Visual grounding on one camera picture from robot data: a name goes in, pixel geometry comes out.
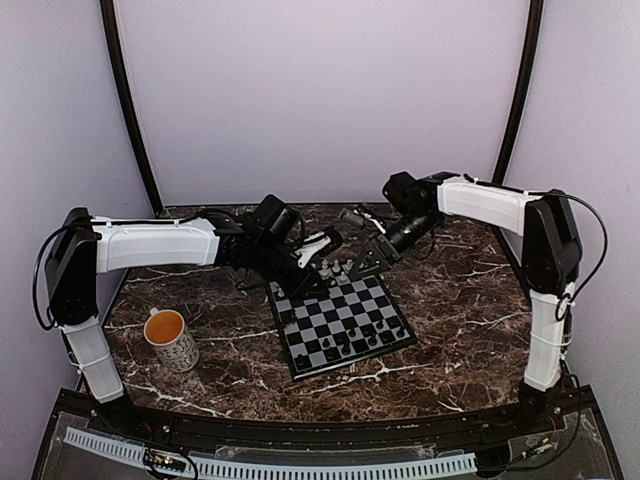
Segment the black piece edge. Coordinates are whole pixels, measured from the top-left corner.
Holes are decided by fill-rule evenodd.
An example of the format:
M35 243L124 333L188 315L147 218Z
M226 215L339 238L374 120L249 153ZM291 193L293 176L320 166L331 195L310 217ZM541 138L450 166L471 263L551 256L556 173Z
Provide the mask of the black piece edge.
M303 368L306 360L307 360L307 357L305 355L298 354L295 358L295 363L299 368Z

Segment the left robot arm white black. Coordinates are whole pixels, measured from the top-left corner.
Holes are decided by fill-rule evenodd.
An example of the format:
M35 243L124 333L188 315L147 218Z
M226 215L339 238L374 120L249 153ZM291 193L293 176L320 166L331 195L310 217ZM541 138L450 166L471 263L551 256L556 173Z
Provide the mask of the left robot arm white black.
M37 254L36 320L45 331L61 330L92 396L104 404L103 421L120 436L134 435L141 415L122 399L125 388L99 320L98 275L162 265L231 267L254 271L290 298L320 296L327 287L310 262L331 238L305 227L302 215L273 195L241 215L208 208L187 218L131 220L75 208Z

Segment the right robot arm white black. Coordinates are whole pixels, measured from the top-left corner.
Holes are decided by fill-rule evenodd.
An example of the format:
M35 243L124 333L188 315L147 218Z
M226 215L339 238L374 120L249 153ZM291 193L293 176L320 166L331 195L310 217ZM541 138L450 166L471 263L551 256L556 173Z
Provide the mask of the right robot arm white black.
M517 235L522 250L515 273L524 283L532 311L523 382L540 392L554 387L571 343L572 308L586 285L579 278L583 247L571 205L588 208L589 203L557 189L520 190L452 172L416 179L402 171L389 178L383 195L399 215L394 221L384 223L363 207L341 215L359 228L375 228L356 257L350 279L389 270L448 216Z

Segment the black knight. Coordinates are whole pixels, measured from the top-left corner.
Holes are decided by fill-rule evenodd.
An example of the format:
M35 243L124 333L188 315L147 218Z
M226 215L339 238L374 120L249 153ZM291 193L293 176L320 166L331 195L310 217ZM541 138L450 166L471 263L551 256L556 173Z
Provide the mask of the black knight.
M382 332L380 337L384 344L391 343L394 340L394 336L390 331Z

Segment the black grey chess board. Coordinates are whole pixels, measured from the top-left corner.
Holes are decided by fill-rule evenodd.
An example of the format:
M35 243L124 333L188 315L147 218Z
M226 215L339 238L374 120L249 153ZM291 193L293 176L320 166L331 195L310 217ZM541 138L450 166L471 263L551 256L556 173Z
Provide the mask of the black grey chess board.
M383 279L372 275L337 283L325 298L291 300L273 282L266 288L282 350L294 381L301 381L359 361L389 354L417 342L416 334L390 295ZM406 334L396 337L404 326ZM384 344L381 333L390 331L394 340ZM351 352L341 354L344 338ZM303 368L298 354L307 357Z

